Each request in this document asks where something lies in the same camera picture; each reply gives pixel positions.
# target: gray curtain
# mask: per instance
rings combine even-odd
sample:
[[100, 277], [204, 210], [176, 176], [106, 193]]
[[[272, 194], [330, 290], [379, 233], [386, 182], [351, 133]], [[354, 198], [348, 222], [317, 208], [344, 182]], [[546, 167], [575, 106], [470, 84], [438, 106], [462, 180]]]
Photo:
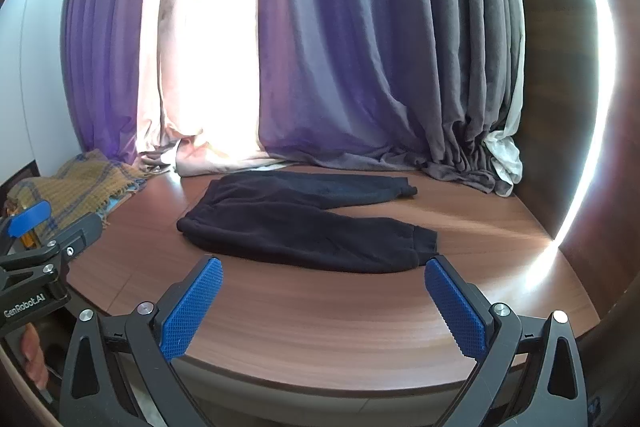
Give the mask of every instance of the gray curtain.
[[483, 140], [511, 109], [522, 0], [258, 5], [258, 135], [270, 156], [418, 168], [508, 193]]

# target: purple curtain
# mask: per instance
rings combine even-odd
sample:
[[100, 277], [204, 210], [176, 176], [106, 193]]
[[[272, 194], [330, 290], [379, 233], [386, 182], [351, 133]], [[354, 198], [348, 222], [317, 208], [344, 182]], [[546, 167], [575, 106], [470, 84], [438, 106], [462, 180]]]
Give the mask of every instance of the purple curtain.
[[66, 96], [81, 146], [136, 157], [142, 0], [68, 0]]
[[259, 0], [260, 142], [507, 194], [483, 140], [511, 105], [521, 16], [518, 0]]

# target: white wall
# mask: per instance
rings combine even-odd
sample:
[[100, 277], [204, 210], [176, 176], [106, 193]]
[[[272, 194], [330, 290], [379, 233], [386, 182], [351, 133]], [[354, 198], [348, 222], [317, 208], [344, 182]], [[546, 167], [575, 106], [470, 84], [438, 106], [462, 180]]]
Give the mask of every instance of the white wall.
[[49, 176], [80, 152], [62, 79], [63, 1], [0, 7], [0, 183], [34, 159]]

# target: yellow plaid blanket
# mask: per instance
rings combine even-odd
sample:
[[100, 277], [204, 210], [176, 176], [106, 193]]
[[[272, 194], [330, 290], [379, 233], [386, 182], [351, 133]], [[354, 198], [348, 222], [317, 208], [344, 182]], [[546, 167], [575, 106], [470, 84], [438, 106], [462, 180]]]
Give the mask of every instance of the yellow plaid blanket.
[[127, 192], [142, 190], [146, 177], [148, 174], [108, 160], [94, 150], [70, 159], [50, 178], [18, 182], [9, 191], [8, 199], [20, 210], [42, 200], [49, 201], [51, 216], [35, 229], [43, 242], [88, 212], [98, 213], [104, 221], [110, 203]]

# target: human hand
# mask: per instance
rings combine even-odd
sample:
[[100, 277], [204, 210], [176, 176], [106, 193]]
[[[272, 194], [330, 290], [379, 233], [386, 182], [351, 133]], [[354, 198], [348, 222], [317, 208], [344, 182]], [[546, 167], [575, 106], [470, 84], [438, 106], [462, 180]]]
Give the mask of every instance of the human hand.
[[44, 363], [44, 353], [40, 347], [40, 337], [33, 324], [27, 324], [22, 339], [20, 340], [20, 350], [27, 359], [25, 371], [27, 376], [33, 380], [38, 389], [44, 389], [49, 381], [49, 371]]

